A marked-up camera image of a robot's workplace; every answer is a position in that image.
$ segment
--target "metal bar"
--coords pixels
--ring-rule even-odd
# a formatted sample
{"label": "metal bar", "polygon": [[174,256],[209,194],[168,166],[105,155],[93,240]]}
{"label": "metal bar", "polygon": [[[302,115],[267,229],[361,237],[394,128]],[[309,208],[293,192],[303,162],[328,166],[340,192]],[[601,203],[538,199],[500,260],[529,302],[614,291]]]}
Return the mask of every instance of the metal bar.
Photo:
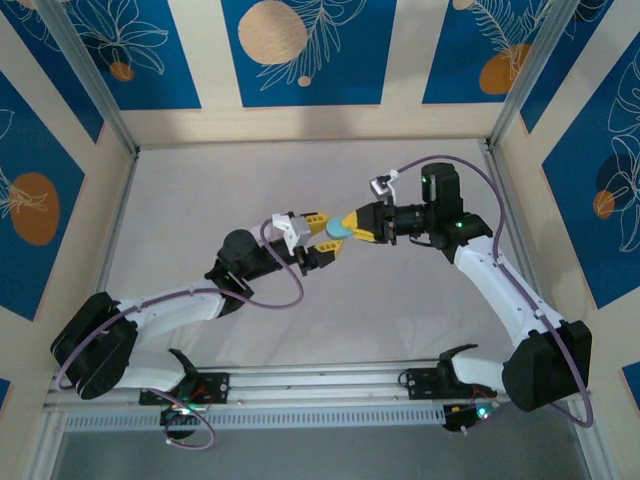
{"label": "metal bar", "polygon": [[66,424],[66,413],[55,412],[41,415],[38,429],[40,435],[35,448],[32,449],[31,458],[22,472],[23,480],[51,478]]}
{"label": "metal bar", "polygon": [[56,0],[32,1],[100,115],[109,124],[122,148],[133,157],[137,151],[135,141],[120,115],[118,104],[65,13],[63,4]]}
{"label": "metal bar", "polygon": [[[566,404],[573,416],[584,416],[582,399],[567,399]],[[575,431],[591,478],[622,480],[620,469],[615,463],[609,443],[603,439],[603,432],[598,422],[596,421],[591,428],[581,428],[576,425]]]}
{"label": "metal bar", "polygon": [[133,179],[136,174],[136,168],[138,167],[138,157],[133,159],[129,173],[127,174],[127,182],[120,197],[120,204],[118,205],[118,211],[116,218],[113,221],[113,227],[111,228],[111,234],[109,236],[109,243],[104,254],[104,262],[100,270],[100,276],[98,277],[98,283],[96,285],[97,292],[103,292],[107,288],[107,282],[109,280],[109,273],[111,273],[111,265],[113,264],[113,258],[116,253],[116,246],[118,245],[118,237],[122,230],[122,223],[124,222],[124,214],[127,210],[127,202],[129,201],[129,195],[131,193],[131,187],[133,186]]}
{"label": "metal bar", "polygon": [[507,217],[507,233],[511,238],[511,242],[515,250],[518,270],[525,281],[542,296],[540,284],[536,278],[533,263],[531,262],[531,257],[529,256],[527,248],[527,239],[530,236],[529,230],[526,229],[522,222],[518,220],[519,218],[523,218],[522,207],[518,202],[518,197],[514,195],[511,182],[508,181],[509,177],[508,173],[505,171],[504,162],[497,161],[496,155],[498,155],[498,152],[492,152],[489,150],[486,140],[479,140],[478,144],[482,151],[482,156],[484,157],[489,176],[496,184],[496,187],[498,187],[498,193],[504,201],[505,215]]}
{"label": "metal bar", "polygon": [[[443,425],[444,409],[439,405],[393,405],[297,409],[217,410],[204,417],[216,430],[331,428],[397,425]],[[79,413],[70,415],[67,432],[157,431],[157,411]],[[186,423],[175,430],[200,430],[202,424]]]}
{"label": "metal bar", "polygon": [[548,0],[549,14],[540,27],[540,32],[531,45],[520,72],[507,94],[502,110],[489,136],[489,148],[493,150],[502,140],[511,122],[516,118],[525,100],[531,93],[538,77],[547,64],[553,49],[564,29],[575,13],[580,0]]}

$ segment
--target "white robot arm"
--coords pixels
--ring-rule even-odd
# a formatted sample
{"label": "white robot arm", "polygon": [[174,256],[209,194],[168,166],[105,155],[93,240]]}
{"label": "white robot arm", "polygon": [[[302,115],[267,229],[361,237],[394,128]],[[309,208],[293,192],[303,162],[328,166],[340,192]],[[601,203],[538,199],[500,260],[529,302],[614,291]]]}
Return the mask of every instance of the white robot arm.
{"label": "white robot arm", "polygon": [[[328,222],[327,216],[315,213],[274,215],[271,224],[281,238],[269,241],[269,245],[280,260],[288,265],[298,264],[305,275],[333,262],[342,240],[349,236],[395,245],[400,236],[409,236],[413,241],[428,235],[430,243],[426,245],[443,252],[487,299],[505,326],[514,351],[510,358],[488,358],[476,345],[444,352],[436,369],[407,372],[408,380],[429,392],[420,398],[469,398],[476,388],[482,388],[489,397],[506,392],[516,406],[531,411],[577,392],[574,375],[554,335],[567,345],[586,384],[589,330],[582,322],[564,321],[547,305],[494,245],[492,232],[484,221],[464,212],[453,166],[435,163],[422,168],[421,205],[395,205],[391,183],[397,176],[398,172],[392,171],[371,182],[376,197],[386,201],[365,205],[338,219],[337,224],[334,219]],[[325,227],[336,240],[305,249],[309,238]],[[179,351],[147,351],[144,342],[196,321],[227,315],[249,301],[253,291],[248,282],[282,268],[257,237],[256,232],[246,230],[231,232],[205,278],[159,297],[167,300],[117,302],[106,293],[92,296],[51,347],[80,396],[91,399],[112,388],[129,387],[171,391],[180,398],[191,398],[202,379],[195,367]],[[154,302],[153,307],[142,308]],[[87,342],[115,314],[122,318]],[[79,348],[83,342],[86,348]]]}

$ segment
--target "light blue object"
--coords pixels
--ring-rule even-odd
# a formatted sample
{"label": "light blue object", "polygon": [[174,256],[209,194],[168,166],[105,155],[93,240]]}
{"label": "light blue object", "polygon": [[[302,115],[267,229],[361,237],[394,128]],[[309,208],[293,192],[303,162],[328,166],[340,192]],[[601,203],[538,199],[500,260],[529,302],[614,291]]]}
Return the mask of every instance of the light blue object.
{"label": "light blue object", "polygon": [[344,228],[342,225],[342,217],[333,217],[327,222],[327,235],[333,240],[342,240],[353,235],[351,230]]}

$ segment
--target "white table surface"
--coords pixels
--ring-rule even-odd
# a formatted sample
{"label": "white table surface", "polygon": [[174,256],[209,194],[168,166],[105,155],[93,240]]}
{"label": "white table surface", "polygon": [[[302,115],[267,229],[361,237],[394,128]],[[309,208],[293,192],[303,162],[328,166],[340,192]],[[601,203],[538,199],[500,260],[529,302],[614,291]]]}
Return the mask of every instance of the white table surface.
{"label": "white table surface", "polygon": [[[143,151],[107,291],[152,296],[201,278],[223,239],[272,213],[344,215],[374,201],[369,180],[417,158],[446,153],[484,169],[475,140],[220,144]],[[492,227],[498,207],[472,171],[457,167],[465,209]],[[420,202],[420,170],[396,182],[398,203]],[[313,243],[326,238],[315,237]],[[501,247],[514,258],[505,232]],[[196,366],[318,364],[436,357],[464,343],[503,351],[509,338],[472,283],[444,256],[411,245],[348,240],[338,261],[303,279],[301,305],[245,306],[159,337]],[[280,303],[296,289],[283,272],[252,283],[254,299]]]}

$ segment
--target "wire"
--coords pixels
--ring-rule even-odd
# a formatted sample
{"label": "wire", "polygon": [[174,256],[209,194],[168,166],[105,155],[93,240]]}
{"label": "wire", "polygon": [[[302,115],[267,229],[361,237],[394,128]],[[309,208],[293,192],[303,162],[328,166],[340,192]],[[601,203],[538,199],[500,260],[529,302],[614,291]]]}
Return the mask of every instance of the wire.
{"label": "wire", "polygon": [[[482,179],[487,183],[487,185],[489,185],[489,187],[493,191],[493,194],[495,195],[498,205],[500,207],[500,220],[498,222],[498,228],[496,229],[496,234],[493,238],[493,248],[492,248],[493,257],[497,260],[499,256],[498,244],[506,223],[506,209],[505,209],[502,197],[498,192],[498,187],[496,187],[496,185],[493,183],[491,178],[489,178],[489,176],[485,172],[480,170],[478,167],[476,167],[473,163],[469,162],[468,160],[464,160],[459,157],[454,157],[453,155],[429,155],[428,157],[424,157],[419,160],[414,160],[413,162],[408,163],[404,167],[399,168],[397,171],[398,171],[398,174],[400,174],[410,168],[415,167],[416,165],[420,165],[422,163],[430,162],[433,160],[440,160],[440,159],[451,160],[453,162],[457,162],[466,167],[469,167],[475,173],[480,175],[480,177],[482,177]],[[538,304],[536,303],[536,301],[531,297],[531,295],[529,295],[529,292],[527,292],[525,288],[522,285],[520,285],[520,282],[518,282],[515,279],[515,277],[511,274],[511,272],[507,269],[507,267],[505,267],[500,262],[496,261],[496,263],[500,271],[507,277],[507,279],[511,282],[511,284],[518,291],[518,293],[520,293],[520,295],[524,298],[524,300],[527,302],[529,307],[534,312],[538,310]],[[549,333],[551,333],[551,336],[553,337],[554,341],[558,345],[558,348],[560,349],[562,356],[564,357],[565,361],[567,362],[567,365],[569,366],[571,375],[573,376],[573,379],[575,380],[576,385],[578,386],[578,390],[580,391],[580,395],[582,396],[582,400],[584,401],[587,419],[581,420],[577,417],[574,417],[570,412],[568,412],[567,410],[563,409],[562,407],[556,404],[553,404],[553,407],[556,410],[563,413],[564,415],[566,415],[567,417],[569,417],[569,419],[571,419],[573,422],[577,423],[581,427],[589,428],[593,425],[593,405],[591,403],[591,398],[589,397],[589,392],[587,391],[587,387],[584,384],[584,381],[582,380],[582,375],[580,375],[580,372],[578,371],[578,366],[576,365],[576,362],[571,357],[571,353],[569,352],[569,349],[567,348],[564,341],[560,337],[560,334],[556,331],[556,329],[551,324],[547,316],[544,314],[540,316],[540,321],[544,324],[545,328],[549,331]]]}
{"label": "wire", "polygon": [[[181,406],[182,408],[188,410],[190,412],[189,415],[193,415],[195,418],[200,420],[200,422],[202,422],[202,424],[205,427],[207,427],[207,430],[209,431],[209,440],[206,443],[203,443],[202,445],[187,445],[186,443],[178,442],[173,438],[171,438],[171,436],[169,435],[169,425],[171,424],[171,421],[168,421],[165,424],[164,429],[162,430],[162,433],[167,439],[168,444],[173,445],[174,447],[183,448],[185,450],[206,450],[207,448],[212,447],[216,443],[216,431],[213,429],[213,425],[211,425],[211,423],[208,422],[203,415],[201,415],[195,410],[192,410],[191,407],[189,407],[185,402],[178,400],[177,398],[169,395],[168,393],[162,392],[160,390],[156,390],[155,388],[150,388],[149,391],[158,395],[159,397],[164,398],[165,400],[168,400],[171,403],[175,403]],[[185,415],[180,414],[180,415],[177,415],[175,418],[179,418],[183,416]]]}
{"label": "wire", "polygon": [[[134,312],[139,312],[139,311],[141,311],[141,310],[143,310],[145,308],[151,307],[153,305],[157,305],[159,303],[168,302],[169,300],[173,300],[175,298],[193,296],[193,295],[200,294],[200,293],[211,294],[211,295],[216,295],[216,294],[225,295],[225,296],[240,300],[241,302],[248,303],[248,304],[253,305],[255,307],[265,308],[265,309],[269,309],[269,310],[283,310],[285,308],[292,308],[292,307],[295,307],[296,305],[300,304],[300,302],[302,302],[302,299],[304,298],[304,287],[302,286],[302,283],[300,282],[300,279],[297,277],[297,275],[294,273],[294,271],[291,269],[291,267],[289,267],[289,265],[287,265],[287,262],[285,262],[282,259],[282,257],[280,257],[280,255],[278,255],[278,253],[273,249],[273,247],[271,245],[269,245],[269,242],[267,241],[267,238],[266,238],[266,235],[265,235],[265,230],[269,225],[271,225],[271,223],[272,223],[271,219],[267,219],[267,220],[264,221],[264,223],[260,227],[260,239],[262,240],[262,244],[264,245],[264,247],[267,250],[267,252],[269,252],[269,254],[274,258],[274,260],[276,262],[278,262],[278,264],[291,276],[291,278],[293,278],[293,280],[294,280],[294,282],[296,284],[296,287],[298,287],[298,298],[296,298],[293,302],[285,303],[283,305],[269,305],[269,304],[265,304],[265,303],[261,303],[261,302],[256,302],[255,300],[251,300],[249,298],[245,298],[245,297],[237,294],[236,292],[232,292],[231,290],[225,290],[225,289],[222,289],[222,288],[196,288],[196,289],[193,289],[193,290],[180,290],[178,292],[172,292],[172,293],[168,293],[166,295],[162,295],[160,297],[151,298],[149,300],[144,300],[140,305],[134,305],[134,306],[132,306],[130,308],[127,308],[127,309],[123,310],[122,312],[117,313],[113,317],[109,318],[102,325],[100,325],[94,331],[92,331],[89,335],[87,335],[87,337],[82,342],[80,342],[80,344],[73,350],[73,352],[71,352],[71,354],[67,357],[67,359],[64,361],[64,363],[60,367],[60,371],[56,375],[56,380],[55,380],[56,389],[58,389],[58,390],[64,390],[65,389],[65,386],[62,385],[62,380],[63,380],[64,376],[66,375],[67,371],[69,370],[69,367],[71,367],[73,362],[75,362],[77,360],[77,358],[80,356],[80,353],[82,353],[82,351],[85,348],[87,348],[87,346],[98,335],[100,335],[102,332],[104,332],[105,330],[110,328],[118,320],[120,320],[122,318],[125,318],[127,315],[129,315],[131,313],[134,313]],[[183,408],[189,409],[189,407],[187,407],[186,405],[184,405],[182,402],[178,401],[177,399],[173,398],[168,393],[160,392],[160,391],[155,390],[155,389],[149,389],[149,390],[152,391],[153,393],[155,393],[156,395],[169,400],[172,403],[176,403],[177,405],[181,405]],[[197,412],[193,412],[193,414],[194,414],[194,416],[196,418],[198,418],[198,420],[203,422],[211,432],[213,432],[213,427],[211,427],[211,425],[204,419],[204,417],[202,417],[202,415],[198,414]],[[179,443],[179,442],[175,442],[175,441],[172,441],[172,444],[177,446],[177,447],[188,448],[190,450],[202,450],[204,448],[209,448],[211,445],[213,445],[213,440],[210,440],[210,442],[211,443],[207,443],[206,446],[185,445],[185,444],[182,444],[182,443]]]}

